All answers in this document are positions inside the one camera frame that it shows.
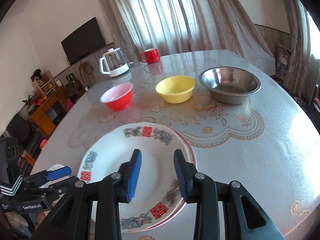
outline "electric kettle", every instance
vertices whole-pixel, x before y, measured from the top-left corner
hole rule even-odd
[[[103,69],[103,62],[106,65],[107,71],[104,71]],[[129,66],[124,60],[120,48],[109,49],[107,53],[102,55],[99,64],[100,72],[102,74],[109,74],[110,77],[116,77],[129,70]]]

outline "bowl rim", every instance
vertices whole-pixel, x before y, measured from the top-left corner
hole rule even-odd
[[[185,90],[185,91],[180,92],[180,93],[175,93],[175,94],[164,94],[164,93],[161,93],[161,92],[159,92],[159,91],[157,90],[158,85],[159,85],[162,81],[164,81],[164,80],[166,80],[166,79],[169,79],[169,78],[173,78],[173,77],[188,77],[188,78],[193,79],[194,84],[193,84],[193,86],[192,86],[190,89]],[[177,76],[167,77],[167,78],[165,78],[165,79],[161,80],[161,81],[156,85],[155,90],[156,90],[156,92],[157,92],[159,95],[164,95],[164,96],[172,97],[172,96],[180,96],[180,95],[184,95],[184,94],[186,94],[186,93],[188,93],[188,92],[192,91],[195,87],[196,87],[196,80],[195,80],[193,77],[185,76],[185,75],[177,75]]]
[[[130,84],[130,85],[131,85],[130,89],[129,89],[126,93],[124,93],[123,95],[121,95],[121,96],[119,96],[119,97],[117,97],[116,99],[113,99],[113,100],[111,100],[111,101],[107,101],[107,102],[102,101],[102,97],[103,97],[106,93],[110,93],[110,91],[113,90],[114,88],[123,86],[123,85],[125,85],[125,84]],[[118,100],[119,98],[124,97],[126,94],[128,94],[128,93],[132,90],[132,88],[133,88],[133,85],[132,85],[130,82],[116,85],[116,86],[108,89],[106,92],[104,92],[104,93],[101,95],[101,97],[100,97],[100,102],[102,102],[102,103],[111,103],[111,102],[114,102],[114,101]]]
[[[219,90],[219,89],[214,89],[212,87],[209,87],[207,84],[205,84],[202,80],[202,76],[205,72],[209,71],[209,70],[212,70],[212,69],[215,69],[215,68],[237,68],[237,69],[241,69],[243,71],[246,71],[248,72],[251,76],[253,76],[253,78],[256,80],[257,82],[257,87],[254,89],[254,90],[251,90],[249,92],[245,92],[245,93],[231,93],[231,92],[225,92],[225,91],[222,91],[222,90]],[[259,80],[259,78],[257,78],[256,75],[252,74],[250,71],[247,71],[243,68],[239,68],[239,67],[231,67],[231,66],[217,66],[217,67],[211,67],[211,68],[208,68],[204,71],[202,71],[202,73],[199,75],[199,82],[205,87],[207,88],[208,90],[211,90],[211,91],[214,91],[214,92],[217,92],[217,93],[220,93],[222,95],[228,95],[228,96],[249,96],[249,95],[252,95],[256,92],[258,92],[261,88],[261,82]]]

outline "white wall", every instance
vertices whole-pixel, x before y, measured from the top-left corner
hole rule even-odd
[[[253,23],[290,33],[283,0],[239,0]]]
[[[96,17],[106,43],[112,36],[99,0],[16,0],[0,23],[0,132],[33,90],[31,75],[68,67],[61,41]]]

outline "wooden desk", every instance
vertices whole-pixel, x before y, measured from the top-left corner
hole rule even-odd
[[[29,116],[29,121],[39,126],[45,137],[53,133],[56,128],[55,124],[46,115],[47,111],[52,107],[57,114],[67,113],[66,102],[68,94],[64,86],[59,87],[39,108]]]

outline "red bowl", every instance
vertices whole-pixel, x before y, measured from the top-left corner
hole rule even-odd
[[[131,83],[117,85],[105,92],[100,101],[113,111],[124,110],[131,104],[132,87]]]

